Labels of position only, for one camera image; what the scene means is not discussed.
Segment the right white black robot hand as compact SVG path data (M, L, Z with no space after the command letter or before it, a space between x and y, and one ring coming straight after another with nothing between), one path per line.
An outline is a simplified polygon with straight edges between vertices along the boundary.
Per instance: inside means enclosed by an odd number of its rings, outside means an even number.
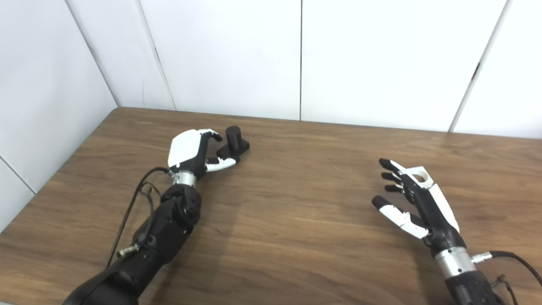
M405 168L385 158L380 158L378 162L386 169L381 177L394 182L393 185L386 185L385 191L404 195L416 208L418 216L378 195L371 202L380 213L401 230L421 239L432 255L455 247L466 248L447 199L424 166Z

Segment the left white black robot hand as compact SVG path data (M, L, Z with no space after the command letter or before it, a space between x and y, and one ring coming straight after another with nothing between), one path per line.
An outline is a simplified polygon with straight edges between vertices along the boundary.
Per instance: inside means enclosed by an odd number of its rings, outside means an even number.
M222 141L222 136L212 129L187 130L171 141L168 166L171 172L190 172L202 178L207 172L216 172L232 167L234 158L207 158L209 139Z

